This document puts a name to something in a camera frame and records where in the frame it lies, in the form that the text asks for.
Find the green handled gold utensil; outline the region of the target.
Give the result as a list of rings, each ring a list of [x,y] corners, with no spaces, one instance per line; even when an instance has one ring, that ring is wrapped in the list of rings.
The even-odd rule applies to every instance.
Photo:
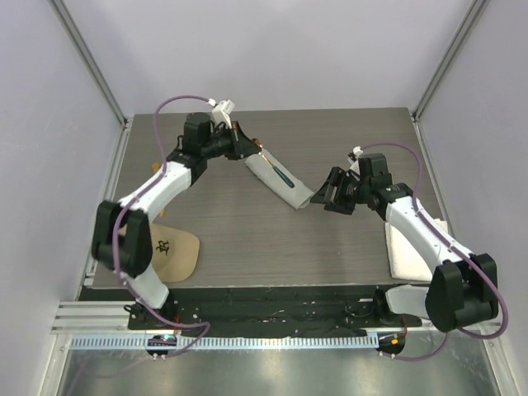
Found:
[[[277,176],[291,189],[295,187],[294,182],[281,170],[277,165],[275,165],[265,154],[263,144],[259,139],[252,140],[260,148],[259,155],[267,162],[271,169],[277,174]]]

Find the grey cloth napkin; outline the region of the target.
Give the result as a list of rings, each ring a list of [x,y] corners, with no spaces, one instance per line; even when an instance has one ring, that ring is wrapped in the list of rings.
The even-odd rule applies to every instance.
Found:
[[[305,208],[309,204],[310,198],[314,192],[291,173],[268,150],[264,149],[264,154],[294,182],[295,187],[293,189],[289,188],[277,176],[259,154],[252,155],[245,160],[247,168],[270,190],[294,209],[299,210]]]

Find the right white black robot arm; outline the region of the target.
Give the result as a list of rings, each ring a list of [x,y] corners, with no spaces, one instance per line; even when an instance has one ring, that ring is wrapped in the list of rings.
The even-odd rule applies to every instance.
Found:
[[[413,199],[406,184],[392,182],[390,173],[362,177],[333,167],[310,201],[343,215],[351,215],[357,205],[367,205],[408,240],[431,270],[427,286],[400,285],[386,290],[372,306],[377,323],[389,326],[409,314],[430,320],[441,332],[450,332],[497,317],[494,260],[457,243]]]

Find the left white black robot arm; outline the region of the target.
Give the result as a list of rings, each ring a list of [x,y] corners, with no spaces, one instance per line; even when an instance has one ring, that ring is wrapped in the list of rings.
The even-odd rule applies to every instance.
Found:
[[[136,191],[97,207],[92,257],[113,271],[147,311],[154,327],[169,328],[176,317],[173,293],[153,269],[150,224],[176,196],[189,189],[205,172],[209,160],[245,159],[262,150],[239,123],[213,121],[192,113],[184,123],[177,147],[161,168]]]

